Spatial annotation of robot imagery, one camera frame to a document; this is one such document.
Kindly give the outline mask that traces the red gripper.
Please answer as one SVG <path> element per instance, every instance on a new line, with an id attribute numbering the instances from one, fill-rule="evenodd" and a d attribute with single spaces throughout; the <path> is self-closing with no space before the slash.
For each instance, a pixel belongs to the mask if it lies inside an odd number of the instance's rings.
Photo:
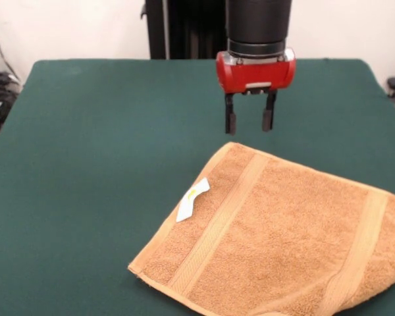
<path id="1" fill-rule="evenodd" d="M 277 90 L 291 84 L 296 72 L 296 56 L 293 49 L 285 49 L 278 57 L 268 59 L 245 59 L 221 51 L 217 53 L 216 71 L 225 93 L 225 133 L 236 133 L 233 94 L 271 90 L 267 95 L 262 120 L 262 131 L 269 132 L 273 129 Z"/>

